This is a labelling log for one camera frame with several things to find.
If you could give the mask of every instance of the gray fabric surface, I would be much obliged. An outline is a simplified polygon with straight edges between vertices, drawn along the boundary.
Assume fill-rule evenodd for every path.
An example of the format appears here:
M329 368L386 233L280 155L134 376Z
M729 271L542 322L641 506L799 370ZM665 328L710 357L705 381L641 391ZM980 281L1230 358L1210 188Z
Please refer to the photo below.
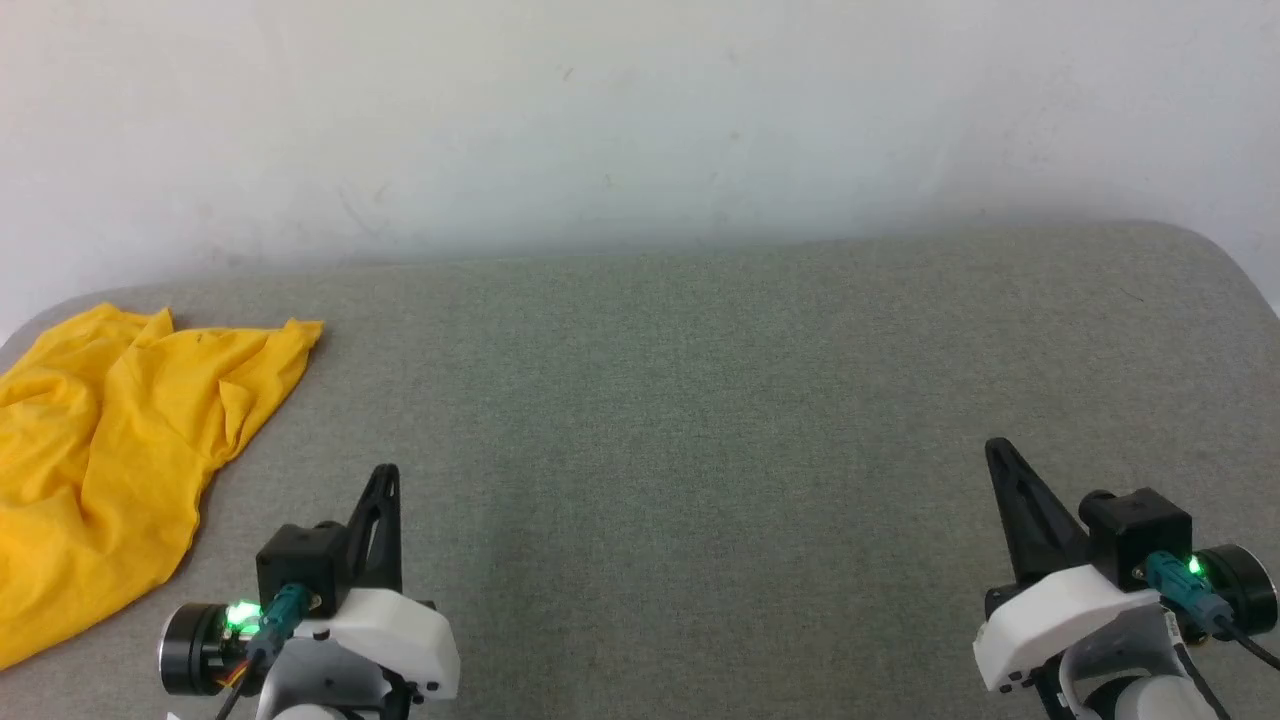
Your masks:
M984 693L969 647L983 589L1010 580L995 434L1071 507L1149 484L1199 544L1280 569L1280 324L1166 225L120 290L42 314L0 366L101 299L328 329L214 483L188 562L0 674L5 717L211 716L163 694L161 623L252 597L270 533L344 519L383 461L404 479L406 591L463 659L440 719L1041 717ZM1238 720L1275 716L1274 671L1196 659Z

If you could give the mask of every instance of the wall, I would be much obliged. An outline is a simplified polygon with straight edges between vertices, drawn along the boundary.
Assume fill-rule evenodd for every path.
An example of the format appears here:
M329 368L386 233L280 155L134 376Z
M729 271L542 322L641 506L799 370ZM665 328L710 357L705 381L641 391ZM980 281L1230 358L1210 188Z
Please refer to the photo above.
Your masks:
M248 266L1147 218L1280 301L1280 1L8 0L0 337Z

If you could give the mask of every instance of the motor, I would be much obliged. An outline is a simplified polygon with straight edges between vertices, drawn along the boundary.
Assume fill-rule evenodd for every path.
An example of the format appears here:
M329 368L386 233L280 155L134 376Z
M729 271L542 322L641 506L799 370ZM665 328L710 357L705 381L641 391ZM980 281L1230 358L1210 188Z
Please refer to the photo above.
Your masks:
M257 720L404 720L456 697L449 621L401 594L399 520L399 471L379 465L346 525L283 525L256 557L259 602L187 603L165 623L164 689L229 689L219 720L242 696L259 696Z
M1085 496L1085 534L1012 443L986 451L1015 578L987 591L973 643L988 691L1034 689L1051 720L1229 720L1188 643L1236 641L1280 670L1251 639L1277 609L1252 553L1193 550L1192 516L1151 488Z

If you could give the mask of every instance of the green led light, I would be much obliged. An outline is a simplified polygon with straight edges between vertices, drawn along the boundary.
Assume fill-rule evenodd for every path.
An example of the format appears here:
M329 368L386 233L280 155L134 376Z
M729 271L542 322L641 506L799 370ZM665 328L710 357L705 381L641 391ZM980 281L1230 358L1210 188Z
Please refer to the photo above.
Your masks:
M261 605L253 605L252 602L250 602L247 600L242 600L242 601L237 602L236 605L230 605L230 606L227 607L227 626L228 628L239 628L246 621L248 621L248 620L251 620L253 618L260 618L261 615L262 615L262 606Z

